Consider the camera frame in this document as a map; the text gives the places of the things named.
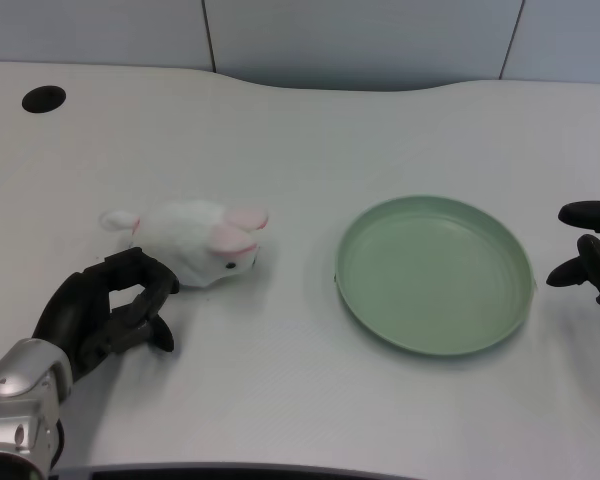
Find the black robotic fingertip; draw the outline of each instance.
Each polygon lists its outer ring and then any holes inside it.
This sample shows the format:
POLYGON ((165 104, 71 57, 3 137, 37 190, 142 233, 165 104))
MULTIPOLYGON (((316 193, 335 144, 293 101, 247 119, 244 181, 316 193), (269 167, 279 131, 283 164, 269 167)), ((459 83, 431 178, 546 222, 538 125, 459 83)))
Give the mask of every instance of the black robotic fingertip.
POLYGON ((551 287, 582 285, 588 279, 587 271, 580 257, 576 257, 553 270, 547 278, 547 285, 551 287))

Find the table surface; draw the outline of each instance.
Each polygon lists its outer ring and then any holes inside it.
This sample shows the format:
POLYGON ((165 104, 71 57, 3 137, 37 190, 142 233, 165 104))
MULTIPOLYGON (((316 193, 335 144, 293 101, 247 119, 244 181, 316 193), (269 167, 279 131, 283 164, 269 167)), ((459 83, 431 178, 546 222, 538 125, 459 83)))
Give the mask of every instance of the table surface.
MULTIPOLYGON (((62 408, 62 467, 292 463, 427 479, 600 479, 600 308, 544 281, 600 199, 600 85, 287 90, 190 70, 0 63, 0 357, 72 272, 117 251, 110 208, 205 197, 271 211, 248 276, 169 299, 176 352, 110 358, 62 408), (67 100, 34 115, 41 85, 67 100), (438 360, 344 311, 334 252, 361 210, 456 198, 527 249, 527 324, 438 360)), ((116 301, 125 300, 123 293, 116 301)))

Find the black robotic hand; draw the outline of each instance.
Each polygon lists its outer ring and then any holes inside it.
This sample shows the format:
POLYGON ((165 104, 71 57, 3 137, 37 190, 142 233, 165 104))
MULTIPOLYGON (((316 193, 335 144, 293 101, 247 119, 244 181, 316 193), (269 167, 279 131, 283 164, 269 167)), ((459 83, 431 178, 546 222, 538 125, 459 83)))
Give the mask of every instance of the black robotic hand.
MULTIPOLYGON (((572 227, 600 233, 600 202, 570 203, 562 207, 558 218, 572 227)), ((551 272, 547 284, 552 287, 567 287, 589 281, 600 292, 600 240, 593 235, 583 235, 578 239, 578 253, 579 256, 551 272)), ((600 304, 600 294, 596 300, 600 304)))
POLYGON ((33 338, 60 347, 69 357, 73 381, 96 368, 109 353, 140 343, 173 351, 173 336, 158 311, 180 284, 167 267, 132 248, 74 273, 42 312, 33 338), (132 303, 110 311, 109 292, 142 285, 132 303))

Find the bunny ear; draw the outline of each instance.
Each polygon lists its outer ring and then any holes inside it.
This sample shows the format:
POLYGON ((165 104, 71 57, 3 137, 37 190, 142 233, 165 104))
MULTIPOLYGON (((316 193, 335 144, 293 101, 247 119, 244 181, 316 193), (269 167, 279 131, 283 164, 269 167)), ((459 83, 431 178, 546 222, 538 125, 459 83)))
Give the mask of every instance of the bunny ear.
POLYGON ((221 224, 211 228, 209 249, 214 253, 238 255, 256 248, 251 235, 237 227, 221 224))
POLYGON ((269 214, 264 208, 229 208, 224 213, 227 223, 251 232, 267 225, 269 214))

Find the stuffed bunny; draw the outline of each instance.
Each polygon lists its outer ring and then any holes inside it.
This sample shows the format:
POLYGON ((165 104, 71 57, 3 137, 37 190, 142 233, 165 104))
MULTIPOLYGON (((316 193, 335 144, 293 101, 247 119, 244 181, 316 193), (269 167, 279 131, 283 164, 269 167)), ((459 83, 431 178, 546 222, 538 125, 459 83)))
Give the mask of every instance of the stuffed bunny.
POLYGON ((105 230, 132 230, 131 245, 166 265, 182 285, 206 287, 255 264, 254 230, 267 224, 265 210, 225 208, 204 200, 162 204, 143 215, 100 216, 105 230))

